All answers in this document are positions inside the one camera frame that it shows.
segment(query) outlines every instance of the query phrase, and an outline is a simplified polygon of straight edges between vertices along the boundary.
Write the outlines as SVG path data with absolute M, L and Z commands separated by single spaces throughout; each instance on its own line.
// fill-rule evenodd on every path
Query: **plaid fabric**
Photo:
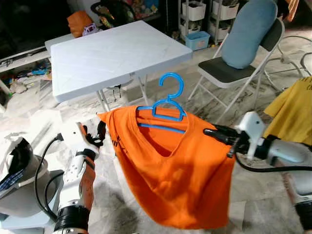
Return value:
M 4 182 L 0 184 L 0 192 L 10 188 L 13 184 L 15 184 L 19 179 L 22 178 L 24 173 L 24 169 L 16 172 L 15 174 L 10 175 Z

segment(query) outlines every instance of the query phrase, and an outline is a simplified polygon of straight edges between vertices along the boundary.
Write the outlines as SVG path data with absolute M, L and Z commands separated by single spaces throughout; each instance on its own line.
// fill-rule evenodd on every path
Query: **blue plastic hanger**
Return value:
M 168 78 L 168 77 L 173 77 L 173 78 L 177 79 L 177 81 L 179 81 L 179 90 L 178 90 L 178 92 L 176 94 L 168 94 L 167 99 L 161 99 L 161 100 L 155 102 L 152 106 L 139 106 L 137 108 L 137 110 L 152 110 L 152 115 L 154 117 L 168 119 L 168 120 L 173 120 L 173 121 L 182 121 L 183 117 L 186 116 L 186 114 L 185 114 L 183 108 L 176 101 L 173 101 L 172 98 L 177 98 L 178 96 L 180 96 L 182 94 L 183 88 L 184 88 L 184 82 L 183 82 L 182 77 L 180 75 L 178 75 L 177 73 L 168 72 L 168 73 L 165 73 L 160 78 L 159 85 L 162 86 L 163 83 L 164 83 L 164 80 L 166 78 Z M 179 118 L 156 114 L 156 107 L 158 105 L 164 104 L 164 103 L 168 103 L 168 104 L 174 105 L 180 111 Z M 158 129 L 169 130 L 169 131 L 173 131 L 173 132 L 177 132 L 177 133 L 184 133 L 185 132 L 183 130 L 179 130 L 179 129 L 175 129 L 175 128 L 169 128 L 169 127 L 164 127 L 164 126 L 160 126 L 160 125 L 151 125 L 151 124 L 142 124 L 142 123 L 139 123 L 138 125 L 141 126 L 141 127 L 158 128 Z

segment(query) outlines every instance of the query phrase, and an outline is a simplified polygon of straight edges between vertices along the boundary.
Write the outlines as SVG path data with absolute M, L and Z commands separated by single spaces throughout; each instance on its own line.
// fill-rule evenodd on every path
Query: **folding chair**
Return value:
M 192 98 L 195 91 L 198 87 L 201 87 L 203 90 L 208 92 L 214 99 L 216 99 L 221 105 L 223 105 L 226 109 L 222 113 L 222 115 L 217 120 L 217 123 L 221 120 L 221 118 L 227 113 L 227 111 L 233 106 L 245 88 L 250 84 L 250 82 L 258 77 L 258 84 L 256 88 L 256 92 L 254 94 L 254 105 L 258 96 L 259 87 L 261 84 L 261 75 L 263 74 L 264 67 L 268 61 L 268 58 L 271 56 L 274 49 L 279 44 L 280 40 L 283 38 L 285 32 L 284 23 L 280 19 L 276 19 L 270 30 L 266 33 L 264 38 L 262 39 L 261 46 L 267 51 L 266 56 L 257 67 L 253 67 L 249 65 L 244 69 L 236 69 L 229 65 L 227 65 L 222 57 L 216 58 L 219 54 L 223 44 L 226 42 L 226 39 L 229 34 L 226 35 L 225 39 L 223 40 L 222 44 L 218 48 L 217 52 L 213 56 L 211 60 L 207 60 L 201 62 L 198 65 L 198 72 L 201 74 L 199 82 L 196 84 L 195 88 L 191 92 L 188 100 Z M 214 85 L 218 86 L 219 88 L 230 88 L 233 86 L 238 86 L 244 83 L 243 87 L 239 90 L 236 96 L 233 98 L 229 105 L 222 102 L 218 99 L 212 92 L 210 92 L 207 88 L 202 85 L 203 79 L 206 78 Z

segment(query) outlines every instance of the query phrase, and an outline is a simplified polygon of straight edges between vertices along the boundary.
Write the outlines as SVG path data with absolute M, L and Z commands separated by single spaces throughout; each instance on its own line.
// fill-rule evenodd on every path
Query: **blue storage bin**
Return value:
M 185 45 L 192 50 L 207 48 L 210 35 L 204 31 L 191 33 L 185 37 Z

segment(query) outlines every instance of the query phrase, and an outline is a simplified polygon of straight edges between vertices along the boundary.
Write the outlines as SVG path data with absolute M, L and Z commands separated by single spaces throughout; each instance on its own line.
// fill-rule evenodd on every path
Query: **hanger hook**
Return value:
M 167 72 L 166 74 L 164 74 L 160 80 L 159 80 L 159 85 L 162 86 L 163 83 L 164 83 L 164 80 L 168 77 L 173 77 L 175 78 L 177 81 L 179 81 L 179 90 L 177 93 L 175 94 L 168 94 L 168 99 L 172 99 L 172 98 L 177 98 L 178 96 L 180 96 L 183 92 L 183 89 L 184 89 L 184 82 L 183 82 L 183 79 L 182 77 L 177 74 L 177 73 L 174 73 L 174 72 Z

